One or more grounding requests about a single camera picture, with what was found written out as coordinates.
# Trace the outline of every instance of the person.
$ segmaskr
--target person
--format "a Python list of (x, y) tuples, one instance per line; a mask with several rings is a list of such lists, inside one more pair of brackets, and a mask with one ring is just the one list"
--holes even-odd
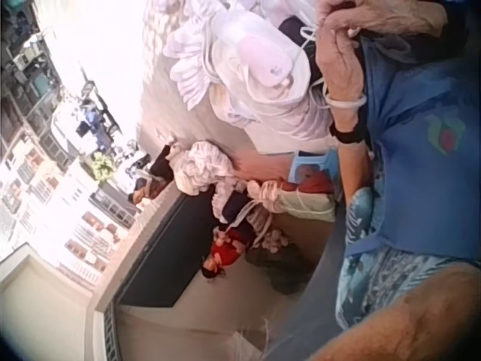
[(216, 227), (213, 231), (213, 243), (210, 254), (202, 263), (201, 273), (206, 279), (213, 279), (225, 274), (224, 267), (233, 265), (246, 252), (255, 238), (253, 228), (247, 221), (238, 227)]
[(346, 202), (345, 331), (309, 359), (445, 359), (481, 320), (479, 57), (406, 66), (369, 38), (355, 49), (348, 29), (436, 38), (448, 14), (438, 2), (342, 2), (319, 1), (316, 61)]
[(133, 205), (139, 205), (144, 199), (155, 199), (174, 180), (174, 171), (167, 157), (176, 142), (177, 139), (171, 135), (149, 171), (136, 170), (139, 178), (135, 181), (134, 192), (127, 195), (128, 201)]

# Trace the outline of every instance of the hand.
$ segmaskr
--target hand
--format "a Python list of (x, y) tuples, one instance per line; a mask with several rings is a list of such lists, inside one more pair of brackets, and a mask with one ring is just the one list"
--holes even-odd
[[(342, 102), (362, 97), (364, 73), (346, 29), (323, 26), (317, 31), (316, 62), (324, 75), (329, 96)], [(357, 110), (331, 108), (337, 130), (350, 132), (357, 123)]]
[(340, 0), (321, 0), (322, 24), (331, 30), (362, 28), (384, 34), (440, 36), (447, 23), (444, 7), (418, 0), (355, 0), (350, 9), (330, 11)]

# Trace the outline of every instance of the building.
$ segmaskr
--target building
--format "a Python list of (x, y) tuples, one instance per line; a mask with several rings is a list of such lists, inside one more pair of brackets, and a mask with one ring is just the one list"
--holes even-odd
[(91, 289), (138, 210), (81, 165), (82, 139), (60, 126), (72, 120), (60, 79), (28, 4), (22, 12), (22, 37), (2, 34), (0, 259), (29, 243)]

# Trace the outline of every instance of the logo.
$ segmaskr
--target logo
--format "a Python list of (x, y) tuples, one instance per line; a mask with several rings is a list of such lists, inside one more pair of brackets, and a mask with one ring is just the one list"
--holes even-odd
[(444, 119), (432, 114), (425, 119), (429, 122), (429, 142), (445, 156), (456, 152), (466, 130), (466, 125), (457, 118), (457, 112), (456, 114), (454, 111), (447, 113)]

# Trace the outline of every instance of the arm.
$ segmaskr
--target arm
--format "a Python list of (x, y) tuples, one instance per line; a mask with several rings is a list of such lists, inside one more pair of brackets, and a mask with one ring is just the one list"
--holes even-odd
[(480, 282), (470, 265), (447, 268), (329, 342), (313, 361), (439, 360), (479, 326)]
[[(332, 111), (336, 128), (340, 132), (348, 133), (354, 130), (358, 122), (357, 111), (336, 110)], [(343, 184), (346, 205), (352, 201), (354, 194), (371, 183), (371, 166), (368, 155), (368, 146), (363, 141), (359, 144), (339, 144), (340, 177)]]
[(330, 29), (367, 29), (381, 34), (439, 37), (447, 23), (444, 6), (418, 0), (355, 0), (356, 6), (333, 11), (344, 0), (322, 0), (319, 14)]
[[(324, 26), (317, 32), (316, 61), (324, 74), (329, 96), (333, 100), (352, 102), (362, 97), (364, 72), (357, 59), (347, 31), (331, 31)], [(358, 109), (339, 109), (331, 107), (336, 129), (342, 133), (354, 130), (358, 123)], [(355, 192), (370, 182), (368, 148), (360, 144), (339, 144), (340, 174), (347, 205)]]

